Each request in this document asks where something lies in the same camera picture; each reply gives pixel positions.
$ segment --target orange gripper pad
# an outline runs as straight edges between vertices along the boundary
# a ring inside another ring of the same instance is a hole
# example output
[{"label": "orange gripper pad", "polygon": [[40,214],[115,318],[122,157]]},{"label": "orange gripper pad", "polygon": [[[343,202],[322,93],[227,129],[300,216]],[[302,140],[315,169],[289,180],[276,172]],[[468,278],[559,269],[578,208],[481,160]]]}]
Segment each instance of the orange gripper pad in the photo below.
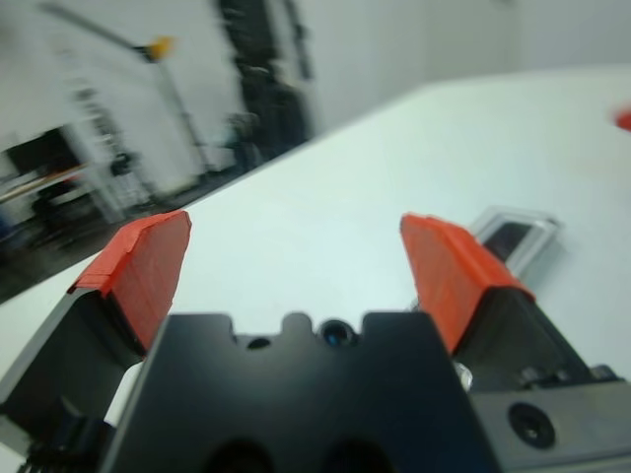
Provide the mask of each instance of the orange gripper pad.
[{"label": "orange gripper pad", "polygon": [[401,235],[423,311],[454,351],[482,295],[490,288],[529,291],[470,234],[433,217],[406,214]]},{"label": "orange gripper pad", "polygon": [[148,350],[167,316],[190,236],[182,210],[122,227],[72,286],[113,296],[127,325]]}]

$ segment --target floor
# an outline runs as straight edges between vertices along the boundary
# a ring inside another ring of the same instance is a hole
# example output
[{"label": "floor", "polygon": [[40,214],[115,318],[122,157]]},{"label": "floor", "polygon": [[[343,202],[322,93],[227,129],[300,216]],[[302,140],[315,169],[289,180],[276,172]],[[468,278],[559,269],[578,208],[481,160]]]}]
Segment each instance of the floor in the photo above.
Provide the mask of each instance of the floor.
[{"label": "floor", "polygon": [[[136,212],[129,220],[184,207],[240,175],[236,170],[211,175],[199,185],[167,196],[159,206]],[[124,223],[108,224],[92,212],[77,221],[70,235],[44,243],[34,237],[41,233],[37,223],[24,224],[0,247],[0,304],[100,251]]]}]

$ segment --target black object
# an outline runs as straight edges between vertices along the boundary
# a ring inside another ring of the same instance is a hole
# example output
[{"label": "black object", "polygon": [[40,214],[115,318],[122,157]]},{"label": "black object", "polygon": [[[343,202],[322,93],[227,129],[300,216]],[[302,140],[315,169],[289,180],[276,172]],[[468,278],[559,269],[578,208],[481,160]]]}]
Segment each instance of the black object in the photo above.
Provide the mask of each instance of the black object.
[{"label": "black object", "polygon": [[10,446],[29,463],[96,468],[111,434],[105,413],[124,373],[144,354],[124,320],[113,300],[76,290],[3,378],[2,437],[13,438]]},{"label": "black object", "polygon": [[37,171],[43,166],[41,152],[42,149],[37,140],[22,143],[6,151],[9,161],[20,175]]},{"label": "black object", "polygon": [[81,165],[81,161],[72,151],[61,128],[46,131],[40,140],[42,147],[45,149],[45,155],[49,160],[48,171],[64,172]]},{"label": "black object", "polygon": [[278,57],[265,0],[218,0],[217,7],[228,39],[249,63],[264,65]]},{"label": "black object", "polygon": [[596,381],[552,322],[519,289],[490,289],[484,294],[454,356],[473,373],[473,391]]},{"label": "black object", "polygon": [[484,247],[500,261],[506,263],[530,229],[532,229],[532,225],[509,222],[484,241]]},{"label": "black object", "polygon": [[7,156],[20,174],[37,171],[41,175],[75,168],[81,161],[68,144],[61,128],[7,150]]},{"label": "black object", "polygon": [[156,70],[160,74],[161,84],[159,87],[160,92],[162,93],[163,99],[167,103],[169,107],[173,107],[175,109],[175,116],[179,119],[181,124],[181,128],[186,135],[186,141],[191,146],[192,150],[194,150],[195,155],[200,162],[202,167],[202,175],[209,170],[208,161],[206,160],[206,154],[203,151],[203,143],[199,139],[197,132],[193,126],[192,120],[190,118],[190,113],[186,111],[184,107],[184,103],[175,87],[175,83],[173,78],[171,77],[171,73],[167,69],[167,67],[161,63],[160,60],[157,60],[152,56],[150,50],[147,46],[138,46],[133,42],[125,39],[119,34],[113,33],[101,25],[88,20],[87,18],[68,10],[65,7],[60,5],[56,5],[53,3],[42,3],[40,5],[41,9],[51,15],[54,15],[66,22],[72,23],[77,27],[82,28],[83,30],[95,34],[106,41],[109,41],[111,44],[115,44],[123,49],[126,49],[132,53],[134,53],[137,57],[140,57],[143,61],[156,64]]},{"label": "black object", "polygon": [[341,348],[292,314],[266,339],[169,317],[100,471],[499,471],[427,314],[369,313]]}]

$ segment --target table surface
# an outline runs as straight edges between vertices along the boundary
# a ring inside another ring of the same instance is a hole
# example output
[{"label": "table surface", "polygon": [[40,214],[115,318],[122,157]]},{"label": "table surface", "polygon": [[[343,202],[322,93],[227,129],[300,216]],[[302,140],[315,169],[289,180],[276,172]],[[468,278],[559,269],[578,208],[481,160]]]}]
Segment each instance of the table surface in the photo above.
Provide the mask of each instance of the table surface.
[{"label": "table surface", "polygon": [[81,172],[85,167],[86,165],[76,166],[74,168],[67,169],[63,172],[56,172],[54,174],[49,174],[46,177],[41,177],[31,182],[27,182],[25,184],[9,189],[6,192],[4,192],[2,195],[0,195],[0,204],[3,204],[11,199],[15,199],[16,197],[20,197],[21,195],[35,192],[49,185],[52,185],[56,182],[60,182],[69,177],[72,177],[76,173]]},{"label": "table surface", "polygon": [[[403,213],[538,210],[564,224],[540,306],[588,364],[629,378],[631,134],[612,122],[629,104],[631,67],[422,88],[191,205],[172,312],[227,312],[244,333],[294,310],[357,328],[415,296]],[[0,375],[89,261],[0,306]]]}]

